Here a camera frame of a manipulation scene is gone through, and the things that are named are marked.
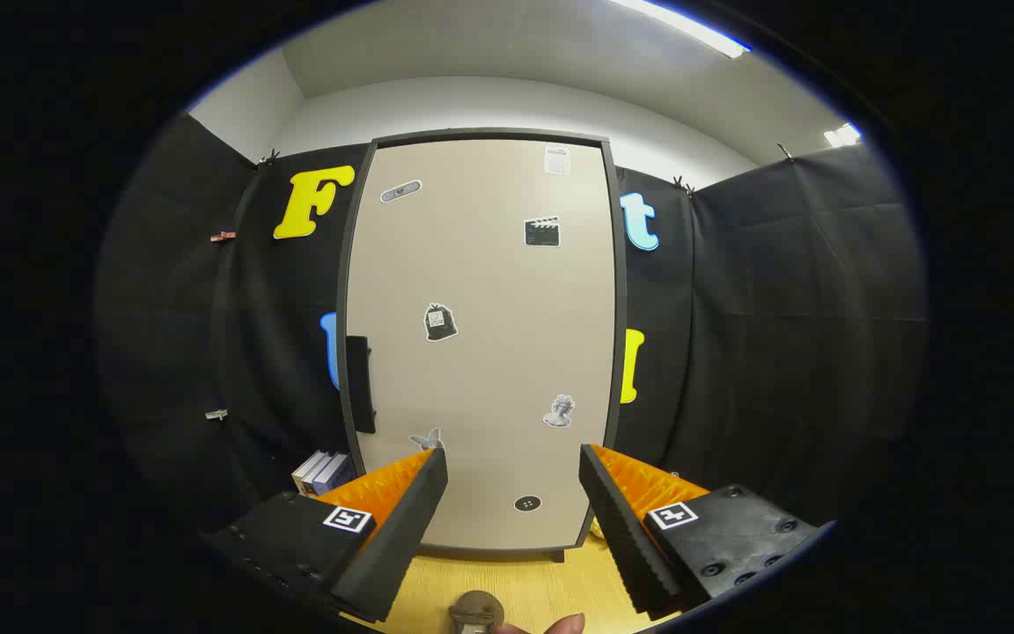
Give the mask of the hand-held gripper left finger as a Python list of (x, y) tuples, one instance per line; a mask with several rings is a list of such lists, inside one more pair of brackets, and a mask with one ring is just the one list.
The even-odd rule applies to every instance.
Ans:
[(318, 497), (279, 493), (201, 538), (273, 593), (383, 622), (447, 483), (445, 450), (423, 450)]

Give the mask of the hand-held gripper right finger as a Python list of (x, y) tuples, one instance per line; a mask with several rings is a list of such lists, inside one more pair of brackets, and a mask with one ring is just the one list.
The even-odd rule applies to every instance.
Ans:
[(707, 490), (584, 443), (579, 482), (633, 607), (651, 617), (724, 609), (776, 580), (832, 533), (739, 484)]

